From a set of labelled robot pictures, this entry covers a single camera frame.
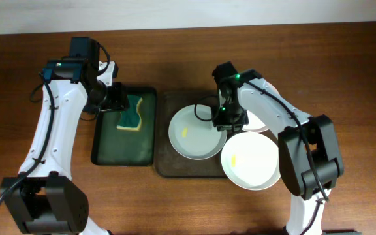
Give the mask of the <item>grey-white plate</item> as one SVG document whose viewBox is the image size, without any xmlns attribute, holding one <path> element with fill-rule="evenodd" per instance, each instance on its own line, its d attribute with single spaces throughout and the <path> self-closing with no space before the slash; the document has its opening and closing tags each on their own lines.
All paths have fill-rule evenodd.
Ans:
<svg viewBox="0 0 376 235">
<path fill-rule="evenodd" d="M 218 154 L 227 141 L 227 132 L 213 126 L 211 108 L 189 105 L 177 111 L 168 127 L 172 147 L 183 157 L 205 160 Z"/>
</svg>

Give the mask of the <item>white plate with stain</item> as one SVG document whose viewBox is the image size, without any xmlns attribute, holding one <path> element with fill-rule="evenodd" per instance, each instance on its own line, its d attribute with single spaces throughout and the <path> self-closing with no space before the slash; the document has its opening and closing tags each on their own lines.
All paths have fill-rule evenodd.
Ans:
<svg viewBox="0 0 376 235">
<path fill-rule="evenodd" d="M 222 148 L 221 165 L 231 182 L 251 191 L 265 190 L 281 177 L 278 146 L 259 133 L 231 137 Z"/>
</svg>

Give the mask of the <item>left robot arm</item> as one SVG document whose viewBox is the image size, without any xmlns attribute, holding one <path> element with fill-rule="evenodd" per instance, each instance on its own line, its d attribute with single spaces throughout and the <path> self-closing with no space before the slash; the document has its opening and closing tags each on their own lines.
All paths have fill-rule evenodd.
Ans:
<svg viewBox="0 0 376 235">
<path fill-rule="evenodd" d="M 72 182 L 71 157 L 82 112 L 126 108 L 112 80 L 115 62 L 52 59 L 39 76 L 43 101 L 30 150 L 16 177 L 3 178 L 5 204 L 24 234 L 110 234 L 89 217 L 87 196 Z"/>
</svg>

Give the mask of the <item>green yellow sponge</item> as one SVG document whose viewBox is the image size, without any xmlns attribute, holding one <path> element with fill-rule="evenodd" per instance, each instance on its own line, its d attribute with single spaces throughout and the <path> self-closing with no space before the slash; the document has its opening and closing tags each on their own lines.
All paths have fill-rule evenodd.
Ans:
<svg viewBox="0 0 376 235">
<path fill-rule="evenodd" d="M 143 98 L 138 95 L 127 95 L 129 107 L 126 111 L 120 112 L 121 116 L 116 128 L 124 131 L 139 131 L 142 126 L 140 105 Z"/>
</svg>

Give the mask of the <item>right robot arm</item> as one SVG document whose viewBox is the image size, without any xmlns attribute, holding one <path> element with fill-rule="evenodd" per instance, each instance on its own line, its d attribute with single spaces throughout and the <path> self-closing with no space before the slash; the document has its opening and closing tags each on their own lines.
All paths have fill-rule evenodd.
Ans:
<svg viewBox="0 0 376 235">
<path fill-rule="evenodd" d="M 322 234 L 324 206 L 344 173 L 332 120 L 297 109 L 253 69 L 238 72 L 227 63 L 212 76 L 219 105 L 211 120 L 218 131 L 240 131 L 252 112 L 277 137 L 280 176 L 292 195 L 284 233 Z"/>
</svg>

